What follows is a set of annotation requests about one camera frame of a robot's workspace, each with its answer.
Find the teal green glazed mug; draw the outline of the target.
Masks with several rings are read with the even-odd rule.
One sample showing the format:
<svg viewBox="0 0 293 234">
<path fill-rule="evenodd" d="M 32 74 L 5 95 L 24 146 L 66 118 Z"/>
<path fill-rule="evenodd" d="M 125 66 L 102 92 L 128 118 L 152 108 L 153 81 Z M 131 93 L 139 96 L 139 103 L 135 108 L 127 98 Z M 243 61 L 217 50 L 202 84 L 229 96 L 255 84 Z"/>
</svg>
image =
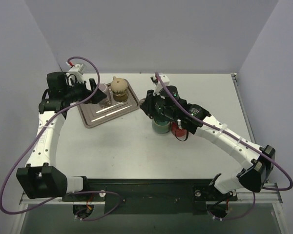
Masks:
<svg viewBox="0 0 293 234">
<path fill-rule="evenodd" d="M 160 121 L 156 118 L 152 120 L 152 128 L 154 132 L 158 134 L 166 134 L 171 130 L 171 122 L 170 121 Z"/>
</svg>

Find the metal serving tray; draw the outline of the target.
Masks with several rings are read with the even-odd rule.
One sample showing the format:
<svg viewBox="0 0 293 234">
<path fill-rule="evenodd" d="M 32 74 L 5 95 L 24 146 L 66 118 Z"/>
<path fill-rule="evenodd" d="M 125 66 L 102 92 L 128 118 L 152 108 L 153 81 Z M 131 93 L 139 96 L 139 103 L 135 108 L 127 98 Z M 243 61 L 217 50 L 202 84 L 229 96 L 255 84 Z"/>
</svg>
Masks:
<svg viewBox="0 0 293 234">
<path fill-rule="evenodd" d="M 96 127 L 139 109 L 139 100 L 129 83 L 127 83 L 126 93 L 121 97 L 113 94 L 110 83 L 101 83 L 99 89 L 107 95 L 106 99 L 98 104 L 78 106 L 86 128 Z"/>
</svg>

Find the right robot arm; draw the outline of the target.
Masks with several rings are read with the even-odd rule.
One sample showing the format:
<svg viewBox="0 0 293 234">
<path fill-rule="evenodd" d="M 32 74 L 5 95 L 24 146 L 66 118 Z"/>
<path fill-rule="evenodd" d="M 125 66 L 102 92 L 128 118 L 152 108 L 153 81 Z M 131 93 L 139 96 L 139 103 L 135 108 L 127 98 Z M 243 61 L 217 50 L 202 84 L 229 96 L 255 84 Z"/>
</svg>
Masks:
<svg viewBox="0 0 293 234">
<path fill-rule="evenodd" d="M 173 102 L 164 89 L 158 95 L 154 95 L 153 90 L 148 90 L 146 98 L 139 102 L 143 112 L 150 119 L 176 123 L 189 133 L 210 141 L 241 166 L 232 174 L 217 174 L 208 188 L 210 197 L 220 199 L 239 188 L 260 192 L 273 169 L 271 160 L 275 158 L 275 149 L 269 145 L 262 147 L 249 142 L 219 122 L 203 107 L 180 98 L 175 86 L 167 88 L 177 101 Z"/>
</svg>

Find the beige round mug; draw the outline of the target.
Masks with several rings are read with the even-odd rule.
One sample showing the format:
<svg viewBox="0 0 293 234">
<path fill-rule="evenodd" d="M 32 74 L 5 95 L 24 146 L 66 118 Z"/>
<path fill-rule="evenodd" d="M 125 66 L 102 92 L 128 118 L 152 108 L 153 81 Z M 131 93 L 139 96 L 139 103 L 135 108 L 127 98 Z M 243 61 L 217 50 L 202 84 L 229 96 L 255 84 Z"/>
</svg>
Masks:
<svg viewBox="0 0 293 234">
<path fill-rule="evenodd" d="M 111 91 L 115 96 L 122 97 L 126 94 L 128 89 L 127 81 L 123 78 L 113 77 L 110 84 Z"/>
</svg>

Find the red mug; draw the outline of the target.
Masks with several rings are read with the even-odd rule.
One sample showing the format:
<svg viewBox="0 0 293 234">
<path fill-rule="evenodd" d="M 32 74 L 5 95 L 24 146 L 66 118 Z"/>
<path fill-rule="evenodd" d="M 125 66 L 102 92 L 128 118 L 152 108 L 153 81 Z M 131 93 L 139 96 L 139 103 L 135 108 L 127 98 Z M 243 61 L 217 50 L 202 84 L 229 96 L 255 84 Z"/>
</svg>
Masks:
<svg viewBox="0 0 293 234">
<path fill-rule="evenodd" d="M 185 137 L 187 134 L 186 129 L 180 129 L 178 127 L 178 124 L 175 122 L 171 123 L 171 129 L 170 129 L 171 133 L 176 136 L 176 137 Z"/>
</svg>

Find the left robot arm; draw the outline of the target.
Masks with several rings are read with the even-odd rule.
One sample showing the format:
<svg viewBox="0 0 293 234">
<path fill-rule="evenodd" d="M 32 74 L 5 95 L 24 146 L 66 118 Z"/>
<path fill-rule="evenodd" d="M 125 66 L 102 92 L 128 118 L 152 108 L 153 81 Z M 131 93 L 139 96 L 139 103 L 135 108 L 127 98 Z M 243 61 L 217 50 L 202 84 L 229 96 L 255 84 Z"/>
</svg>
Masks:
<svg viewBox="0 0 293 234">
<path fill-rule="evenodd" d="M 37 141 L 30 147 L 26 164 L 17 169 L 16 177 L 30 199 L 73 195 L 81 201 L 90 197 L 85 176 L 66 176 L 56 167 L 56 152 L 61 129 L 72 103 L 97 104 L 106 95 L 98 90 L 94 79 L 86 87 L 83 73 L 70 70 L 47 75 L 48 88 L 39 103 Z"/>
</svg>

